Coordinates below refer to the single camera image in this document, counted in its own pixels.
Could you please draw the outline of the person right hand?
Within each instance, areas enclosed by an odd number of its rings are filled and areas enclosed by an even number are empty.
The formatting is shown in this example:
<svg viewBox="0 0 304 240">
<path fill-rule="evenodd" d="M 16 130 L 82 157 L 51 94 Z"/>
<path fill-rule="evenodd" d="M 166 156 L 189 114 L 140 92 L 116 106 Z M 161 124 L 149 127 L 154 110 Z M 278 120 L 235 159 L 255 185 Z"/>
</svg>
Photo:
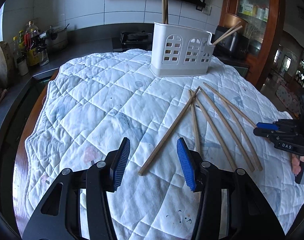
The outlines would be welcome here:
<svg viewBox="0 0 304 240">
<path fill-rule="evenodd" d="M 304 162 L 304 156 L 298 157 L 297 155 L 292 154 L 291 164 L 294 175 L 298 175 L 301 171 L 300 162 Z"/>
</svg>

